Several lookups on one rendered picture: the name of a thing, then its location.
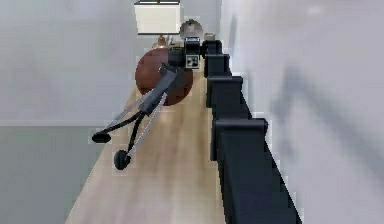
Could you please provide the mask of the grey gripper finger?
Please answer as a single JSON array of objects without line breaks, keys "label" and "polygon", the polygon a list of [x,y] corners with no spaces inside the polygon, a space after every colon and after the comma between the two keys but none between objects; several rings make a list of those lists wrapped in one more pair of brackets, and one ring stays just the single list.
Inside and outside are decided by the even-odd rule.
[{"label": "grey gripper finger", "polygon": [[[146,134],[151,129],[152,123],[158,117],[158,113],[160,112],[161,106],[165,103],[166,98],[166,93],[162,93],[158,97],[147,97],[139,106],[138,118],[135,120],[128,148],[126,150],[118,150],[114,155],[114,166],[117,170],[124,170],[129,165],[132,153],[138,148]],[[138,135],[139,127],[145,116],[149,117],[149,121],[142,133]]]},{"label": "grey gripper finger", "polygon": [[108,143],[111,140],[110,132],[122,128],[133,121],[139,119],[139,117],[143,114],[141,110],[138,110],[131,117],[124,119],[124,117],[131,112],[136,106],[142,105],[145,100],[152,95],[152,91],[147,92],[143,96],[141,96],[138,100],[128,105],[120,114],[118,114],[114,119],[110,121],[110,123],[104,127],[102,130],[97,131],[92,136],[92,141],[94,143]]}]

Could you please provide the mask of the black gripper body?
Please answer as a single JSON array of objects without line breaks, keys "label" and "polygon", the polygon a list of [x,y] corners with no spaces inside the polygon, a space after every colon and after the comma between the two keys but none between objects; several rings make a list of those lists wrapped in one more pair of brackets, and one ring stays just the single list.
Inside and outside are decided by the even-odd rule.
[{"label": "black gripper body", "polygon": [[184,49],[182,47],[172,47],[165,49],[165,51],[167,53],[167,61],[162,61],[161,66],[158,68],[160,79],[140,105],[140,111],[146,115],[154,111],[160,104],[162,97],[167,97],[170,92],[184,86]]}]

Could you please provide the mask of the brown basketball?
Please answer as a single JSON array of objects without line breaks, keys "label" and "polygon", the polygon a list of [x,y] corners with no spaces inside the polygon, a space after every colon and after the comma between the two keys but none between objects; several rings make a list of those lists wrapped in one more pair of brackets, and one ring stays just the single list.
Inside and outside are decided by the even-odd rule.
[{"label": "brown basketball", "polygon": [[[135,80],[139,92],[144,95],[153,88],[161,79],[159,69],[163,63],[168,62],[168,49],[155,48],[145,53],[136,66]],[[176,88],[165,101],[165,106],[180,103],[191,91],[193,86],[193,72],[184,72],[184,86]]]}]

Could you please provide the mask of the light wooden table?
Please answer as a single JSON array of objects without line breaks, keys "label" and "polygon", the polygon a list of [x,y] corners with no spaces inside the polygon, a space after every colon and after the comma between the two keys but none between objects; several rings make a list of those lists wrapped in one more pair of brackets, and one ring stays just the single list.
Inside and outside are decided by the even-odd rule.
[{"label": "light wooden table", "polygon": [[115,131],[64,224],[225,224],[205,101],[198,70],[189,95],[161,109],[122,171],[113,157],[127,147],[131,129]]}]

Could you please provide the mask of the grey round vase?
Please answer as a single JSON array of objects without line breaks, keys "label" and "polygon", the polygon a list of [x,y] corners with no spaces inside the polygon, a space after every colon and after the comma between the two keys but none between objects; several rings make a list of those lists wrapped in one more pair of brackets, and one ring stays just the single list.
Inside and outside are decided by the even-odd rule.
[{"label": "grey round vase", "polygon": [[187,37],[199,37],[202,39],[203,36],[204,31],[202,25],[194,19],[185,21],[180,27],[180,38],[182,41]]}]

